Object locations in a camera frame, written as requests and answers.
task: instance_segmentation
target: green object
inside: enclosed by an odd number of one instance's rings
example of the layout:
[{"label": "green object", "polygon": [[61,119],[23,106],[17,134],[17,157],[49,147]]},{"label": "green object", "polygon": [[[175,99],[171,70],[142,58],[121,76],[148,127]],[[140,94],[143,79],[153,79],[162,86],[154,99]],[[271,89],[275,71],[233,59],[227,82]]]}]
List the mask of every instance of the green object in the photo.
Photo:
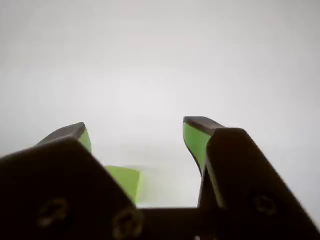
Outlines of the green object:
[{"label": "green object", "polygon": [[91,141],[87,129],[84,130],[78,141],[91,153]]},{"label": "green object", "polygon": [[184,143],[195,158],[200,172],[202,173],[206,162],[206,147],[210,134],[207,134],[193,126],[183,123],[183,139]]},{"label": "green object", "polygon": [[139,200],[141,173],[138,170],[120,166],[106,166],[105,169],[122,187],[132,202],[137,203]]},{"label": "green object", "polygon": [[[44,139],[37,145],[56,141],[60,138],[75,138],[77,139],[90,153],[92,151],[90,137],[83,122],[78,122],[68,126],[61,127]],[[139,186],[141,181],[141,174],[139,171],[119,166],[106,166],[106,170],[118,182],[128,197],[134,202],[138,201]]]}]

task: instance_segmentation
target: screw head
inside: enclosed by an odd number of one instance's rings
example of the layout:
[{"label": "screw head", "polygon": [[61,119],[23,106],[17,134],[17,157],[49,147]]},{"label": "screw head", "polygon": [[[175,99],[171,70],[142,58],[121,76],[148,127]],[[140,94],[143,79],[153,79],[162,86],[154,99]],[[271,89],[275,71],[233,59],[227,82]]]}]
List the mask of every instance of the screw head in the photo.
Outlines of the screw head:
[{"label": "screw head", "polygon": [[137,238],[143,227],[143,216],[135,208],[127,208],[118,213],[112,223],[112,235],[117,240]]},{"label": "screw head", "polygon": [[259,213],[266,216],[273,216],[278,211],[275,202],[270,197],[262,194],[253,198],[253,206]]},{"label": "screw head", "polygon": [[67,217],[68,202],[63,197],[53,198],[43,204],[38,211],[37,225],[48,228]]}]

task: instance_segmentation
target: green rubber pad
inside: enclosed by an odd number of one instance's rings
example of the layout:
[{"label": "green rubber pad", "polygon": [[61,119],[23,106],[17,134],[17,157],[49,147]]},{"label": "green rubber pad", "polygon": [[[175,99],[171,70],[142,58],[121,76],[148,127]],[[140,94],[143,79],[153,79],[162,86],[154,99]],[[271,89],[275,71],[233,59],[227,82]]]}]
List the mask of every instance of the green rubber pad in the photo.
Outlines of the green rubber pad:
[{"label": "green rubber pad", "polygon": [[91,141],[87,129],[84,130],[78,141],[91,153]]},{"label": "green rubber pad", "polygon": [[193,126],[183,123],[183,140],[189,151],[195,158],[200,172],[202,173],[206,162],[206,148],[211,136]]},{"label": "green rubber pad", "polygon": [[106,166],[105,169],[122,187],[127,196],[133,203],[139,200],[139,191],[142,181],[141,173],[138,170],[121,167],[121,166]]}]

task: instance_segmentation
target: white wall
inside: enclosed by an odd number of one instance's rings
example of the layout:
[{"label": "white wall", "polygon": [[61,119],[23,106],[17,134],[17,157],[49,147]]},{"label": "white wall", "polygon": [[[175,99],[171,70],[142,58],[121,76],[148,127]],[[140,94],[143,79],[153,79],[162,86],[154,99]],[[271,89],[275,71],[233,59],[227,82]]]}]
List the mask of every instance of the white wall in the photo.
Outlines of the white wall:
[{"label": "white wall", "polygon": [[2,0],[0,153],[83,121],[102,163],[143,170],[141,205],[195,206],[182,118],[203,115],[246,129],[320,224],[319,11],[317,0]]}]

